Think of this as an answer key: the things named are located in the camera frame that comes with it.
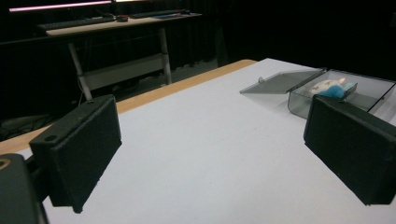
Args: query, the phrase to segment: keyboard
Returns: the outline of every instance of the keyboard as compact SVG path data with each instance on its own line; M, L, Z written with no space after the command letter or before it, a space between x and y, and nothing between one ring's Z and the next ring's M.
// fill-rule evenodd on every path
M93 25L98 23L104 22L111 22L115 21L116 18L112 17L102 17L96 19L84 19L84 20L76 20L76 21L59 21L53 23L46 23L46 24L39 24L37 25L38 28L48 31L48 30L57 30L69 27L77 27L77 26L84 26L84 25Z
M165 15L172 15L172 14L189 14L190 12L187 9L170 9L170 10L162 10L162 11L150 11L150 12L141 12L130 14L129 17L132 19L141 19L147 17L156 17L156 16L165 16Z

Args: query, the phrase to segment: desk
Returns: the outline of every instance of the desk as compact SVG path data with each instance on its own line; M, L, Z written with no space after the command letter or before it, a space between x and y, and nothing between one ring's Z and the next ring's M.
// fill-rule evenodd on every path
M272 59L245 64L120 114L122 146L83 212L47 199L49 220L396 223L395 203L363 205L304 145L306 120L289 112L288 95L239 93L259 77L306 67ZM376 115L396 123L395 99ZM28 148L20 153L30 155Z
M150 23L161 23L163 21L171 20L182 20L190 17L201 16L200 14L180 15L169 19L157 19L157 18L143 18L143 19L129 19L127 22L105 22L93 25L71 27L59 30L47 31L47 35L59 36L59 35L75 35L80 33L94 33L103 30L115 30L125 29L132 26L141 26ZM82 91L84 92L87 100L92 99L91 90L95 90L110 84L115 84L123 80L138 77L150 72L155 72L159 69L163 69L166 76L166 84L172 83L171 69L169 63L169 53L166 44L166 32L164 27L158 29L158 35L161 42L161 53L151 55L142 59L134 60L128 63L116 64L111 67L94 70L91 72L84 72L80 65L80 61L76 52L75 44L73 42L68 43L68 48L72 55L78 80L81 85Z

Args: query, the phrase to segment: desk leg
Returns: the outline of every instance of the desk leg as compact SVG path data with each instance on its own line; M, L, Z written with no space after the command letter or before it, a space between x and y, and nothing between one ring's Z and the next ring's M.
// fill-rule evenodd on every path
M160 28L161 54L163 58L163 72L166 75L166 84L172 83L171 65L169 63L169 52L166 44L165 28Z
M85 99L87 101L91 100L92 96L91 96L90 88L88 87L87 82L85 81L84 73L82 72L81 64L79 63L79 59L76 53L76 48L73 43L69 43L67 46L69 47L70 53L72 55L73 62L77 70L78 81L79 84L81 84L81 88L82 91L84 92Z

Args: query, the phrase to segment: white table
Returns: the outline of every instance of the white table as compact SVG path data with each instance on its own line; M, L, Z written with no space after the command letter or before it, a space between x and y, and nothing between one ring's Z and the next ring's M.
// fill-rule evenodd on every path
M123 144L83 212L48 198L49 221L396 223L395 202L365 206L304 145L306 120L289 112L288 95L239 93L301 68L266 59L120 114ZM377 115L395 123L392 97Z

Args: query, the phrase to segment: blue object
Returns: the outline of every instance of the blue object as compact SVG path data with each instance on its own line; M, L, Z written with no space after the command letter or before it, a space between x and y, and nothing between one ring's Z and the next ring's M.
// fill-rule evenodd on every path
M323 96L328 96L332 98L342 98L344 96L344 90L343 88L339 86L331 86L329 89L326 91L320 91L318 92L319 95Z

